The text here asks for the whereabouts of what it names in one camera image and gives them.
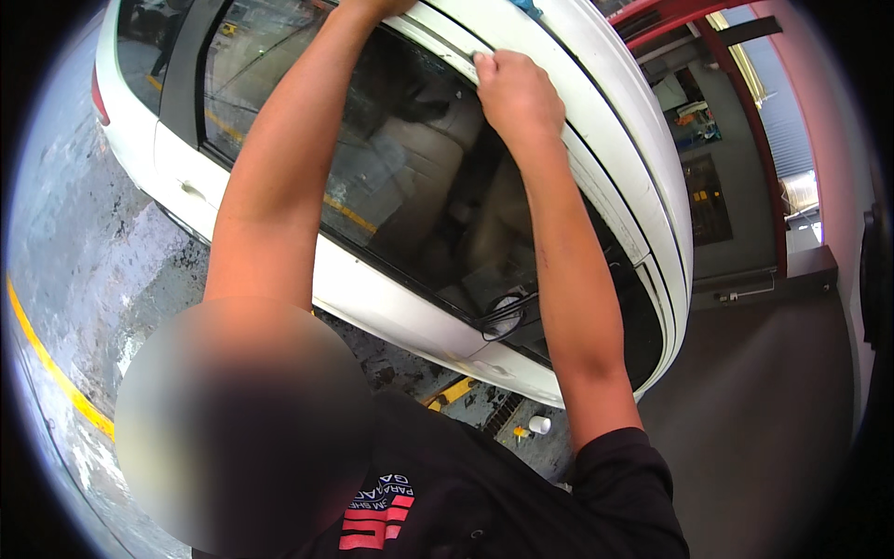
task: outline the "person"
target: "person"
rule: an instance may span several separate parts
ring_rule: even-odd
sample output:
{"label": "person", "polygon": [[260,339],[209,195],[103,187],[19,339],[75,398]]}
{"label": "person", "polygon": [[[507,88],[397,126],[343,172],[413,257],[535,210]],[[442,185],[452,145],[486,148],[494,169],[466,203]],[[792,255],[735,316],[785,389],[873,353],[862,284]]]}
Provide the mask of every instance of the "person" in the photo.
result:
{"label": "person", "polygon": [[[374,27],[414,3],[342,0],[276,86],[232,168],[205,301],[255,296],[312,310],[316,237],[350,77]],[[485,117],[518,163],[530,206],[539,305],[576,454],[572,492],[471,426],[379,393],[358,496],[285,556],[688,556],[670,472],[643,431],[625,370],[609,268],[561,141],[565,107],[525,55],[497,50],[474,62]]]}

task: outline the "yellow marking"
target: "yellow marking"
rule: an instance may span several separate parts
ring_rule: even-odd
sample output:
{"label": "yellow marking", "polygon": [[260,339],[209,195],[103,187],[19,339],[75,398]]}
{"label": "yellow marking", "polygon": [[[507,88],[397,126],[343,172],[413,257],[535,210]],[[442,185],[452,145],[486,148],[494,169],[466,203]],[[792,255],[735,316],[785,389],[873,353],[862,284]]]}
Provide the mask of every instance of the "yellow marking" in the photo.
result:
{"label": "yellow marking", "polygon": [[343,206],[343,205],[340,204],[339,202],[333,200],[333,197],[332,197],[332,196],[329,196],[328,194],[324,194],[324,195],[323,195],[323,202],[325,202],[326,204],[329,204],[329,205],[332,206],[333,208],[335,208],[335,209],[337,209],[338,211],[342,212],[342,214],[343,214],[345,217],[347,217],[349,220],[351,220],[351,221],[354,222],[355,224],[357,224],[357,225],[363,227],[364,229],[366,229],[366,230],[369,231],[370,233],[375,234],[375,232],[378,231],[378,229],[376,229],[375,225],[369,223],[369,222],[368,222],[366,219],[364,219],[363,217],[360,217],[360,216],[358,216],[357,214],[355,214],[353,211],[351,211],[350,208],[346,208],[345,206]]}
{"label": "yellow marking", "polygon": [[155,76],[146,74],[146,79],[149,81],[149,83],[155,86],[156,89],[158,89],[159,91],[162,90],[162,84],[158,83],[158,80],[156,80]]}
{"label": "yellow marking", "polygon": [[100,431],[108,435],[108,437],[112,439],[112,442],[114,442],[114,423],[108,417],[103,415],[103,412],[98,410],[97,407],[87,399],[87,396],[78,390],[74,383],[62,372],[59,366],[55,364],[53,358],[50,357],[46,347],[40,342],[38,335],[34,333],[34,328],[31,327],[28,317],[25,316],[25,311],[22,309],[21,303],[19,303],[19,297],[15,294],[13,281],[9,278],[9,275],[6,276],[6,292],[9,293],[9,301],[13,305],[13,311],[15,312],[15,316],[19,319],[21,329],[24,331],[25,337],[28,338],[28,341],[31,343],[31,347],[37,352],[40,362],[43,363],[46,370],[49,371],[56,384],[62,388],[62,391],[68,396],[68,399],[72,401],[74,407],[80,411],[90,423],[97,426]]}
{"label": "yellow marking", "polygon": [[465,377],[459,382],[444,388],[434,397],[434,400],[428,404],[428,409],[441,411],[447,404],[456,402],[459,398],[467,394],[468,391],[472,389],[472,385],[477,384],[477,382],[478,381],[472,377]]}
{"label": "yellow marking", "polygon": [[210,109],[205,109],[205,116],[211,119],[211,122],[216,124],[218,128],[230,134],[232,138],[239,143],[242,143],[242,141],[245,139],[245,136],[242,135],[240,131],[222,121],[216,114],[212,113]]}

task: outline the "window tint film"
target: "window tint film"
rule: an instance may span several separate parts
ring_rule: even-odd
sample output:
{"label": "window tint film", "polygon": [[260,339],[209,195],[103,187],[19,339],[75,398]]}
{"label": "window tint film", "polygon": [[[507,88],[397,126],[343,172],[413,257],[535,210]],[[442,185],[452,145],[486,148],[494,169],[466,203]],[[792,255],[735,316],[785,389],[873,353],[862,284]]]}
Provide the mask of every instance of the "window tint film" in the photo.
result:
{"label": "window tint film", "polygon": [[[287,0],[231,6],[206,63],[206,136],[216,152],[231,161],[239,155],[258,110],[330,9]],[[417,292],[447,303],[479,329],[508,294],[520,299],[536,292],[521,176],[487,125],[474,88],[385,27],[373,32],[351,78],[324,202],[325,233],[396,268]],[[594,210],[591,216],[607,254],[626,262],[619,278],[638,286],[651,307],[611,231]],[[500,337],[548,363],[536,306],[524,309],[515,334]],[[660,330],[657,335],[660,350]]]}
{"label": "window tint film", "polygon": [[133,94],[158,114],[164,75],[192,0],[122,0],[118,66]]}

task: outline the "t-shirt logo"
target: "t-shirt logo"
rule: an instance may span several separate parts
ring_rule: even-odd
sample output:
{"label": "t-shirt logo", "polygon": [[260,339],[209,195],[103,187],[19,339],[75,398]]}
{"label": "t-shirt logo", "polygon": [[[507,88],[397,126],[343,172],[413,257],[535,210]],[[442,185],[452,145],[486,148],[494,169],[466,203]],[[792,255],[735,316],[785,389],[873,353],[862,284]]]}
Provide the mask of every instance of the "t-shirt logo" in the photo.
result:
{"label": "t-shirt logo", "polygon": [[360,490],[344,512],[339,549],[382,549],[395,539],[416,497],[413,486],[399,474],[378,479],[372,490]]}

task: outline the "car door handle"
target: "car door handle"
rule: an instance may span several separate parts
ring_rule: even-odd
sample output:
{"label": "car door handle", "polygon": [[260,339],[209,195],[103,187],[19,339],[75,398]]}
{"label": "car door handle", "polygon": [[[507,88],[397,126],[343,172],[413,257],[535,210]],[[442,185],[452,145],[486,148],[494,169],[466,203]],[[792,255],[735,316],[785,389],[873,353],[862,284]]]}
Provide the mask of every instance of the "car door handle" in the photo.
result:
{"label": "car door handle", "polygon": [[201,199],[201,200],[202,200],[203,202],[205,202],[206,204],[208,203],[208,200],[205,198],[205,195],[202,194],[202,191],[200,191],[200,190],[197,189],[196,187],[192,186],[192,185],[189,184],[188,182],[181,182],[181,183],[180,183],[180,190],[186,192],[186,193],[189,194],[190,196],[194,196],[194,197],[196,197],[196,198],[198,198],[198,199]]}

